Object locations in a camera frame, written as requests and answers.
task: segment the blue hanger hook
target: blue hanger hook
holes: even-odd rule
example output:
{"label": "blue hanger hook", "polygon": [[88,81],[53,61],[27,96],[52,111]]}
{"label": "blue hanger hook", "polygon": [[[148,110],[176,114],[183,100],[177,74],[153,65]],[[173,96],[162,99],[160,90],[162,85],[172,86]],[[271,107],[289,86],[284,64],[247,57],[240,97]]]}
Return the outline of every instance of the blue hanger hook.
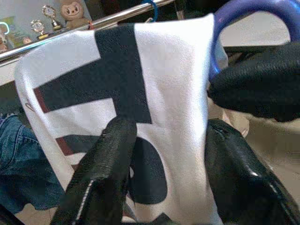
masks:
{"label": "blue hanger hook", "polygon": [[267,11],[277,15],[285,22],[291,41],[300,40],[300,2],[297,0],[231,0],[215,13],[210,80],[220,72],[214,52],[221,31],[231,21],[255,11]]}
{"label": "blue hanger hook", "polygon": [[142,1],[142,3],[150,3],[153,6],[154,17],[153,17],[153,20],[151,21],[151,23],[156,22],[156,20],[158,20],[158,6],[156,5],[156,3],[153,0],[144,0],[144,1]]}

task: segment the gold trophy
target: gold trophy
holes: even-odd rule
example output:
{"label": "gold trophy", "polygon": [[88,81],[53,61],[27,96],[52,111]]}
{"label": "gold trophy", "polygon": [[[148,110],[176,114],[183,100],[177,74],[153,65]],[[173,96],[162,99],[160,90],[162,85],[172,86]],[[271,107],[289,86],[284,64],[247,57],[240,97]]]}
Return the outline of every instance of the gold trophy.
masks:
{"label": "gold trophy", "polygon": [[43,13],[44,13],[45,16],[47,16],[48,18],[50,18],[52,20],[53,30],[60,30],[62,28],[60,23],[55,20],[56,11],[52,6],[44,5],[43,6]]}
{"label": "gold trophy", "polygon": [[31,21],[30,26],[31,26],[31,29],[34,32],[40,34],[40,36],[38,36],[39,40],[42,40],[42,39],[44,39],[44,38],[46,38],[46,37],[49,36],[48,33],[46,33],[46,34],[44,33],[45,32],[45,26],[44,26],[44,24],[40,20],[33,20],[33,21]]}

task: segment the stuffed animal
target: stuffed animal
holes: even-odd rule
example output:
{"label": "stuffed animal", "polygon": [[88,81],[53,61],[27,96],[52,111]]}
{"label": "stuffed animal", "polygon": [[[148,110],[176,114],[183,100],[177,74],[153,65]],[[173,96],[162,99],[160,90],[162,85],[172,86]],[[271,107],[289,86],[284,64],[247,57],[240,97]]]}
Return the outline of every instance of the stuffed animal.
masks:
{"label": "stuffed animal", "polygon": [[0,53],[3,53],[8,50],[8,47],[6,46],[6,38],[4,33],[0,30]]}
{"label": "stuffed animal", "polygon": [[80,0],[60,0],[60,3],[60,14],[67,20],[67,28],[74,29],[89,23],[83,16],[84,9]]}

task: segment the floor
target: floor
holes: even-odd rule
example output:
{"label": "floor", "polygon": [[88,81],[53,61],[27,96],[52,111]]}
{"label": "floor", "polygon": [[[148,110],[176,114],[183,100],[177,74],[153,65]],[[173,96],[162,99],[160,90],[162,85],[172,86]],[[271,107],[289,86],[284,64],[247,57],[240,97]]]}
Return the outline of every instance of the floor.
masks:
{"label": "floor", "polygon": [[[256,154],[270,165],[300,206],[299,138],[300,131],[295,129],[286,130],[264,120],[251,120],[246,140]],[[49,225],[55,210],[36,211],[28,204],[16,216],[26,225]]]}

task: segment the denim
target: denim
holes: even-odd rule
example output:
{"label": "denim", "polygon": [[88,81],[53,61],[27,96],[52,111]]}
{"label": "denim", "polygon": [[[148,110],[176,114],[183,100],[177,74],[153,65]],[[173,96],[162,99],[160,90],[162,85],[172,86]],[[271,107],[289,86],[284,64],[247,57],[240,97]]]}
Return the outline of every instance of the denim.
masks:
{"label": "denim", "polygon": [[0,118],[0,204],[14,214],[28,203],[47,210],[63,195],[33,132],[15,115]]}

